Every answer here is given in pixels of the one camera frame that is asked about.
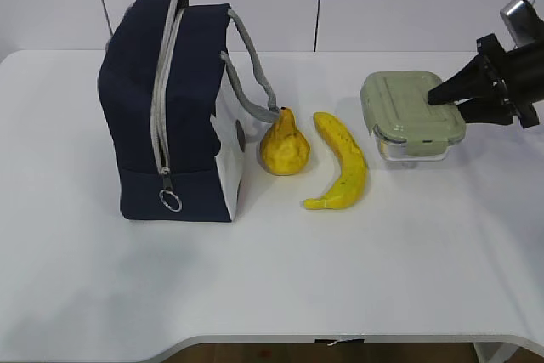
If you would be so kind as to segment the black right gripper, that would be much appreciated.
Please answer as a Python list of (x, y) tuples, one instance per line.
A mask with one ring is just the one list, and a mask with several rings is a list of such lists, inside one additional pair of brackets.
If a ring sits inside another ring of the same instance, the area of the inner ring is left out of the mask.
[(543, 41), (507, 51), (494, 34), (477, 40), (478, 55), (428, 92), (430, 105), (458, 105), (465, 123), (522, 128), (540, 123), (534, 104), (543, 100)]

